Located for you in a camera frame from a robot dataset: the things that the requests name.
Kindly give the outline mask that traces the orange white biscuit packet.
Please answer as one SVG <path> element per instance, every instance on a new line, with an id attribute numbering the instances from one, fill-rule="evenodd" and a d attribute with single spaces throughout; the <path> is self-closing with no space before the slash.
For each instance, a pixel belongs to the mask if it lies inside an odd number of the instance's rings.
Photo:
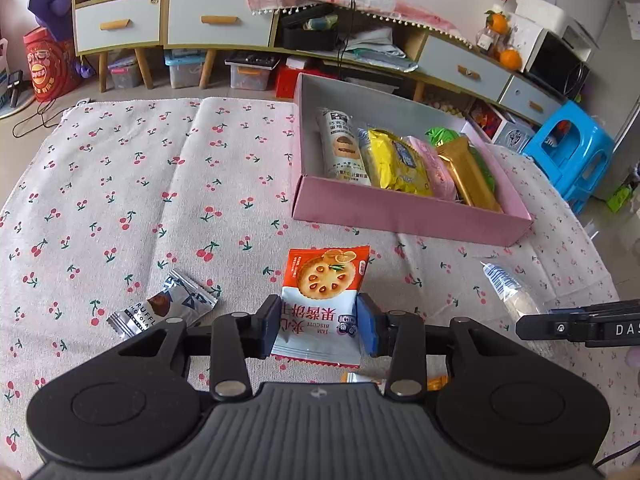
<path id="1" fill-rule="evenodd" d="M 288 252 L 280 330 L 272 353 L 296 361 L 357 367 L 361 351 L 356 298 L 370 248 L 307 248 Z"/>

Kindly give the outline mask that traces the pink snack packet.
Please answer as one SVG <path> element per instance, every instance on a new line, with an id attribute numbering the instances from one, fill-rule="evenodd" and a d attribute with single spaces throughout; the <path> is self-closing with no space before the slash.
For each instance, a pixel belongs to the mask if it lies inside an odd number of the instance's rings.
<path id="1" fill-rule="evenodd" d="M 440 200 L 455 202 L 458 198 L 456 185 L 436 150 L 431 144 L 415 136 L 405 136 L 404 140 L 422 157 L 434 196 Z"/>

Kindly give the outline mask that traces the yellow blue snack packet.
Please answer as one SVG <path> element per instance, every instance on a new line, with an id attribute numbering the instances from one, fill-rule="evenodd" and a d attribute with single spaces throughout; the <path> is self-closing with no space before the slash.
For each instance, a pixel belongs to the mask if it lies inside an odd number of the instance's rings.
<path id="1" fill-rule="evenodd" d="M 432 196 L 422 157 L 406 141 L 393 133 L 359 128 L 360 153 L 371 183 L 377 188 Z"/>

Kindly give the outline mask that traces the gold snack bar packet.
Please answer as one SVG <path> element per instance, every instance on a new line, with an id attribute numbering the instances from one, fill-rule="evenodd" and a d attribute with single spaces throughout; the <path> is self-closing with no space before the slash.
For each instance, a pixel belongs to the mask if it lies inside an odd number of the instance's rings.
<path id="1" fill-rule="evenodd" d="M 452 180 L 457 185 L 463 200 L 469 206 L 501 212 L 501 206 L 496 200 L 494 193 L 491 193 L 483 177 L 474 171 L 474 168 L 467 170 L 461 167 L 451 155 L 440 154 L 436 148 L 438 156 L 445 162 Z"/>

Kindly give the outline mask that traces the green snack packet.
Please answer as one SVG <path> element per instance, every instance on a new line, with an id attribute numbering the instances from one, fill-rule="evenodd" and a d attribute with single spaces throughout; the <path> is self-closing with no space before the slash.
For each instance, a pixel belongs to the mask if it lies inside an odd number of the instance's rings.
<path id="1" fill-rule="evenodd" d="M 474 168 L 474 171 L 483 177 L 488 190 L 491 193 L 496 192 L 497 181 L 494 174 L 478 149 L 464 134 L 444 127 L 434 127 L 427 129 L 425 135 L 431 146 L 439 149 L 440 154 L 451 155 L 467 170 Z"/>

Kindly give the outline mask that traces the blue truffle chocolate packet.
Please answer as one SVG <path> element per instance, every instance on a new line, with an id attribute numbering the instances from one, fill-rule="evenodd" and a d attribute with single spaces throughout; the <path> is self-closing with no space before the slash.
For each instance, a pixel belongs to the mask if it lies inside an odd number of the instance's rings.
<path id="1" fill-rule="evenodd" d="M 170 318 L 180 318 L 187 326 L 194 326 L 215 309 L 217 302 L 212 292 L 188 274 L 171 270 L 159 292 L 115 311 L 106 322 L 120 338 L 129 339 Z"/>

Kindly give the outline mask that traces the clear blue striped packet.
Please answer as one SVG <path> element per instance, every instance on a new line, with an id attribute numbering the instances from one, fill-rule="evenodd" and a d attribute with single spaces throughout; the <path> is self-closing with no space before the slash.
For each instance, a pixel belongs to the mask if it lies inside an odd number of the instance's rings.
<path id="1" fill-rule="evenodd" d="M 549 309 L 536 292 L 496 260 L 482 260 L 483 273 L 499 301 L 498 327 L 512 338 L 518 336 L 516 326 L 527 315 L 547 314 Z"/>

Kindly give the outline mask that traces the pink cardboard box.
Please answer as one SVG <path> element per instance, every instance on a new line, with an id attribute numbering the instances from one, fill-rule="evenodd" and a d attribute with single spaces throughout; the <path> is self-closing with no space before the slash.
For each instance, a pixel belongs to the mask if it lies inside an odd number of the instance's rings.
<path id="1" fill-rule="evenodd" d="M 510 246 L 533 224 L 462 119 L 348 82 L 300 75 L 296 220 Z"/>

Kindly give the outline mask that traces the blue plastic stool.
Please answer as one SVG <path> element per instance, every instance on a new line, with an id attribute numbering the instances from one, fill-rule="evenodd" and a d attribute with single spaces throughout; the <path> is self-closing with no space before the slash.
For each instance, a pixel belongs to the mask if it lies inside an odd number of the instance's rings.
<path id="1" fill-rule="evenodd" d="M 575 102 L 567 101 L 528 141 L 523 154 L 580 214 L 610 166 L 613 139 Z"/>

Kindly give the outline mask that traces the grey white biscuit roll packet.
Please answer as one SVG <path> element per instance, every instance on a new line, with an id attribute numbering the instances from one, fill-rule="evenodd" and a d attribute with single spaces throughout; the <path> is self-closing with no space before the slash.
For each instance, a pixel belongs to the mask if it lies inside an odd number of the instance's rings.
<path id="1" fill-rule="evenodd" d="M 350 117 L 340 110 L 318 107 L 316 121 L 320 131 L 324 175 L 361 185 L 371 185 Z"/>

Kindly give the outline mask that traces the cherry print floor cloth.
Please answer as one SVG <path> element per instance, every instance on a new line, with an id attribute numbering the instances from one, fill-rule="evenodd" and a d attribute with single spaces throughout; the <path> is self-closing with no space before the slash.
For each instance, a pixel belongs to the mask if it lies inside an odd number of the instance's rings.
<path id="1" fill-rule="evenodd" d="M 617 299 L 567 204 L 527 158 L 494 156 L 533 217 L 510 247 L 296 221 L 296 108 L 226 98 L 102 102 L 70 110 L 1 209 L 1 461 L 39 468 L 26 408 L 49 380 L 118 341 L 107 318 L 172 270 L 218 300 L 258 308 L 293 248 L 369 248 L 362 288 L 431 324 L 466 315 L 514 332 L 482 263 L 496 260 L 545 308 Z"/>

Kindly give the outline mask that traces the white patterned box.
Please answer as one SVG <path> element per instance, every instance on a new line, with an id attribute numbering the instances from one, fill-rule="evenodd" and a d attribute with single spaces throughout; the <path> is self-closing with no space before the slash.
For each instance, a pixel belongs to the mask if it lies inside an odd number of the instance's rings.
<path id="1" fill-rule="evenodd" d="M 521 153 L 535 135 L 535 129 L 528 122 L 480 99 L 474 100 L 468 114 L 474 126 L 484 133 L 490 143 L 515 153 Z"/>

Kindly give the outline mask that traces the yellow egg tray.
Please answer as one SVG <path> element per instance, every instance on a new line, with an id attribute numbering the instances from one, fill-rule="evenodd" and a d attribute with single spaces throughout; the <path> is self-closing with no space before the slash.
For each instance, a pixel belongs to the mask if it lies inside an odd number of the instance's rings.
<path id="1" fill-rule="evenodd" d="M 465 118 L 473 99 L 468 96 L 444 96 L 443 94 L 427 93 L 423 98 L 423 103 L 427 106 L 436 108 L 448 115 Z"/>

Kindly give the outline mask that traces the red storage box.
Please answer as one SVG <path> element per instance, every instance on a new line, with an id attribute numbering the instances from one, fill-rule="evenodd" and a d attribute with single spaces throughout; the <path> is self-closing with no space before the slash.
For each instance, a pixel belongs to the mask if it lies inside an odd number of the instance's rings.
<path id="1" fill-rule="evenodd" d="M 335 76 L 320 70 L 320 68 L 306 67 L 298 70 L 287 65 L 280 66 L 277 69 L 276 83 L 274 84 L 274 92 L 278 100 L 294 99 L 297 79 L 300 75 L 312 75 L 335 79 Z"/>

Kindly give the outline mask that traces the black microwave oven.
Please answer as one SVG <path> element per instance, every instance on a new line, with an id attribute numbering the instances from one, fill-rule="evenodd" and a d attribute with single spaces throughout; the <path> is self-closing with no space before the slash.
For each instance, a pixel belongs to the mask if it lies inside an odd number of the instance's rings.
<path id="1" fill-rule="evenodd" d="M 574 100 L 589 75 L 588 65 L 551 30 L 515 13 L 508 23 L 508 45 L 522 59 L 521 72 L 559 98 Z"/>

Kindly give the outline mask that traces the orange fruit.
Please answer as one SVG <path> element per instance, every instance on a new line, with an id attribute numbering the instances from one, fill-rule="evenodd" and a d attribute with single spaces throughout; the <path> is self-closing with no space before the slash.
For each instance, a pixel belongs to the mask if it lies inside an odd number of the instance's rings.
<path id="1" fill-rule="evenodd" d="M 499 53 L 499 63 L 507 70 L 516 72 L 521 70 L 523 61 L 521 55 L 515 49 L 504 49 Z"/>

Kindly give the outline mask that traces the black basket on shelf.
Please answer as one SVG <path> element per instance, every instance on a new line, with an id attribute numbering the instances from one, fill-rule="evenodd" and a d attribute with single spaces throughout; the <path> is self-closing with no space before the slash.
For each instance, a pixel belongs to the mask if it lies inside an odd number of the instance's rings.
<path id="1" fill-rule="evenodd" d="M 285 14 L 280 22 L 285 49 L 330 52 L 337 47 L 338 15 L 331 3 Z"/>

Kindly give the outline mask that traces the red round snack bag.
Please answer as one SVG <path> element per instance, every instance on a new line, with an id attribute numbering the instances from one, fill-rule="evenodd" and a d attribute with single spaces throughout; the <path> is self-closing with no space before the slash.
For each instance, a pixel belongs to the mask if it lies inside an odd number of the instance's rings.
<path id="1" fill-rule="evenodd" d="M 73 40 L 55 40 L 42 26 L 23 37 L 36 100 L 53 101 L 80 84 Z"/>

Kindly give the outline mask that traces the wooden cabinet with drawers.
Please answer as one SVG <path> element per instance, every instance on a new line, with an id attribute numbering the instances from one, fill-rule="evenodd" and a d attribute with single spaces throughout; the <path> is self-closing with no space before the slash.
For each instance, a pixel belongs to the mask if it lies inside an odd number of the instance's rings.
<path id="1" fill-rule="evenodd" d="M 559 100 L 480 52 L 450 21 L 402 0 L 72 0 L 80 54 L 200 49 L 309 55 L 439 86 L 542 124 Z"/>

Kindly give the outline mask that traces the purple hat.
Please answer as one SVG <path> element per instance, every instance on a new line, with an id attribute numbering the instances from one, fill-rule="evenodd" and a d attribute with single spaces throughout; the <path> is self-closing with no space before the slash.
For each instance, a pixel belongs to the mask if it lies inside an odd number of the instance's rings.
<path id="1" fill-rule="evenodd" d="M 29 0 L 27 7 L 56 41 L 73 38 L 72 0 Z"/>

